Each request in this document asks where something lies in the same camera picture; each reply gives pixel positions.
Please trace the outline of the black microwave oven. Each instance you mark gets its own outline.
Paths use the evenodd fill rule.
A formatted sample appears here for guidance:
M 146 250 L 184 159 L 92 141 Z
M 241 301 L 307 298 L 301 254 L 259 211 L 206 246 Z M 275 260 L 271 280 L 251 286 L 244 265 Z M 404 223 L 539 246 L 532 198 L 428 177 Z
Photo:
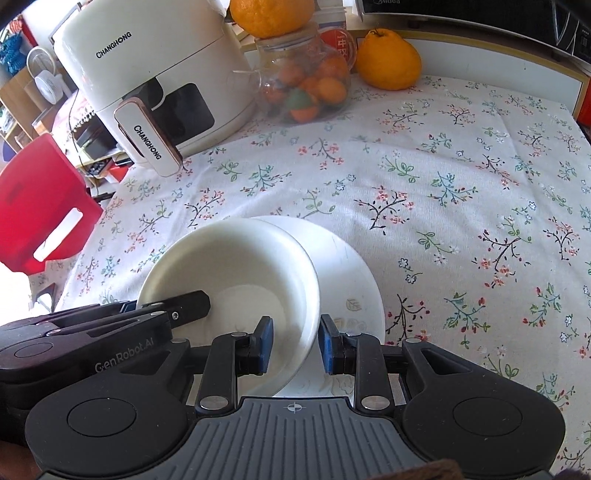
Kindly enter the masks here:
M 458 21 L 525 38 L 590 68 L 588 1 L 359 1 L 363 15 Z

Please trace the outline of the large orange on table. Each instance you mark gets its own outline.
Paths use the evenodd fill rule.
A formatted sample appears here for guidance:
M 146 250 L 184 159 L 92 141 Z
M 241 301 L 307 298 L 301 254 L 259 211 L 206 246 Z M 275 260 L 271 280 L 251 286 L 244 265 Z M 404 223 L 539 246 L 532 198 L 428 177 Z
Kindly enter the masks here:
M 411 43 L 393 30 L 378 28 L 370 30 L 360 42 L 355 67 L 370 86 L 399 91 L 419 80 L 423 64 Z

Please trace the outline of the stack of paper cups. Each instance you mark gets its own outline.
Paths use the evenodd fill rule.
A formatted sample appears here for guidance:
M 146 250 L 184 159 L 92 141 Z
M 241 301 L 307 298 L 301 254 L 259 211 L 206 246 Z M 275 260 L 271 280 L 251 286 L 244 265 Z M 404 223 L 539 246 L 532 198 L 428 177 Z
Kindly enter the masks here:
M 346 8 L 342 0 L 315 0 L 315 13 L 312 16 L 321 29 L 346 27 Z

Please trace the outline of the glass jar of small oranges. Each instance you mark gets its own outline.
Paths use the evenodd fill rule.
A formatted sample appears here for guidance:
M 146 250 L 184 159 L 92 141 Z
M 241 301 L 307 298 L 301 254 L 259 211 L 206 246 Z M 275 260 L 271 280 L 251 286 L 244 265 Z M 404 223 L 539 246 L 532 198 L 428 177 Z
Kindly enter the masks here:
M 259 63 L 228 79 L 252 95 L 260 112 L 284 124 L 307 124 L 342 109 L 349 100 L 353 62 L 322 39 L 318 24 L 256 40 Z

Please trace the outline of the orange with leaves on jar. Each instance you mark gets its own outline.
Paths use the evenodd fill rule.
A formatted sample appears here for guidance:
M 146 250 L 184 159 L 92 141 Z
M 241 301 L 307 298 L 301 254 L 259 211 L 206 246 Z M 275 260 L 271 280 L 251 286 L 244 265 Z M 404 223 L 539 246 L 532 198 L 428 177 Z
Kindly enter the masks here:
M 231 0 L 229 12 L 236 24 L 253 37 L 269 39 L 293 33 L 315 13 L 314 0 Z

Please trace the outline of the white air fryer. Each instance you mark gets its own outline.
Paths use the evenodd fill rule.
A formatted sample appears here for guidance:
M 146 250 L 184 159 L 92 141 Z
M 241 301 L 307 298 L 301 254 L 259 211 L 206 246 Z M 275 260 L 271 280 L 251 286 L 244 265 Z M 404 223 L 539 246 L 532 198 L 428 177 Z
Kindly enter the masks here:
M 252 117 L 249 70 L 211 1 L 91 1 L 52 34 L 80 93 L 131 160 L 162 177 Z

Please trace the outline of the white wooden shelf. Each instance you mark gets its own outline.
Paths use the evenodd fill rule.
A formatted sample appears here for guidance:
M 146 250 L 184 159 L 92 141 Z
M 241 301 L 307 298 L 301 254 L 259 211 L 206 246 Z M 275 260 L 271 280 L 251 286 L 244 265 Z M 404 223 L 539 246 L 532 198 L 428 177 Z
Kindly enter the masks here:
M 431 77 L 467 80 L 565 105 L 578 116 L 590 91 L 590 75 L 570 60 L 538 51 L 447 33 L 401 30 Z

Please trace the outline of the plain white plate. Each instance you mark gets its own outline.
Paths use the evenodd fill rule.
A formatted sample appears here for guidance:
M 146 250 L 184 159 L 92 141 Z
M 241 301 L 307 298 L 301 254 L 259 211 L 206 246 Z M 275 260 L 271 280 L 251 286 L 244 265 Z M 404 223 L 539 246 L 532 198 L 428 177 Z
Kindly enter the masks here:
M 318 276 L 321 311 L 332 317 L 339 332 L 366 333 L 385 340 L 384 305 L 378 284 L 352 246 L 308 220 L 270 215 L 259 219 L 286 231 L 307 252 Z M 277 395 L 352 398 L 353 377 L 325 373 L 320 348 L 314 347 L 294 378 Z

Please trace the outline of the small white fan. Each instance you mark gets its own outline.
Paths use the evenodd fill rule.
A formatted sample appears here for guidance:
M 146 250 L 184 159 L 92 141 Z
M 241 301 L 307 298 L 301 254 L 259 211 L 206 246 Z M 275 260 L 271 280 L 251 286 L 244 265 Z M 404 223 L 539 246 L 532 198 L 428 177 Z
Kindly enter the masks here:
M 36 46 L 29 51 L 26 67 L 37 90 L 50 104 L 56 105 L 64 96 L 70 95 L 53 56 L 44 48 Z

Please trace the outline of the red paper cup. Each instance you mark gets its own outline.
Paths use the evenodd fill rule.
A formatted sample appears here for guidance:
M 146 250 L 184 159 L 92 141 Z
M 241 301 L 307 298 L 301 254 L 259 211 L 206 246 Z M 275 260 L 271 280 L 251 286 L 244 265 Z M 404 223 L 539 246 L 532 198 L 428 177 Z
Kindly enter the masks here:
M 320 30 L 322 41 L 331 46 L 345 58 L 349 70 L 352 70 L 356 63 L 358 47 L 352 34 L 345 28 L 327 27 Z

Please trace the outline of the floral tablecloth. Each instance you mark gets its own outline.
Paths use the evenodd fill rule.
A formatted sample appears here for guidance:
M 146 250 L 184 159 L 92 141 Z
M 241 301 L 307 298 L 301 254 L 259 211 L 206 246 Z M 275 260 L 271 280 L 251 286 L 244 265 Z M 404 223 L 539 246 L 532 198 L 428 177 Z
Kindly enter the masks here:
M 209 221 L 321 225 L 368 263 L 387 341 L 418 338 L 563 413 L 558 469 L 590 467 L 590 146 L 568 109 L 485 83 L 358 82 L 341 114 L 259 117 L 169 178 L 132 168 L 77 257 L 31 280 L 66 308 L 133 299 Z

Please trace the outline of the large white bowl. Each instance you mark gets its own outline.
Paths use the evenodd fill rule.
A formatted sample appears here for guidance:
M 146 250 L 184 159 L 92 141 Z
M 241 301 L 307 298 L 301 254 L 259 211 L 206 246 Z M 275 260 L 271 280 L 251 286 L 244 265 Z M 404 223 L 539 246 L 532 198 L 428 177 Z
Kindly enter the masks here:
M 273 349 L 266 374 L 238 380 L 242 395 L 273 396 L 307 360 L 320 323 L 315 267 L 286 231 L 256 219 L 204 225 L 172 245 L 155 263 L 137 300 L 143 306 L 194 291 L 211 300 L 208 314 L 174 336 L 204 346 L 222 334 L 250 333 L 273 318 Z

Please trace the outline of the red plastic chair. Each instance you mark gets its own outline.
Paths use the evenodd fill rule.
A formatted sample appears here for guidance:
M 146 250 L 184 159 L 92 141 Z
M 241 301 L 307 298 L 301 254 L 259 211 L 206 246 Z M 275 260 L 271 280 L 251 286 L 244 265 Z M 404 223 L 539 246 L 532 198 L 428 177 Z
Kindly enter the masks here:
M 81 219 L 45 259 L 36 259 L 34 252 L 72 211 Z M 77 255 L 101 215 L 82 176 L 43 134 L 1 172 L 1 262 L 13 272 L 41 273 L 46 262 Z

